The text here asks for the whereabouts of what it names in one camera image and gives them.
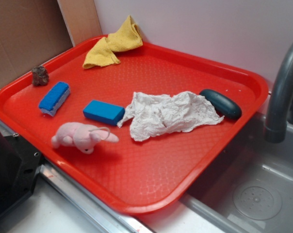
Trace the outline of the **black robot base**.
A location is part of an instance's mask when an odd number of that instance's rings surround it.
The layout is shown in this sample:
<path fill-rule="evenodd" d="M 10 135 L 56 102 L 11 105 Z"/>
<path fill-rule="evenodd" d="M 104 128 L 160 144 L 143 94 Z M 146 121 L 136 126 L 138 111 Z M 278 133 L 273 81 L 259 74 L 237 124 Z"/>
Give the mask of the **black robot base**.
<path fill-rule="evenodd" d="M 21 135 L 0 132 L 0 218 L 33 194 L 42 159 Z"/>

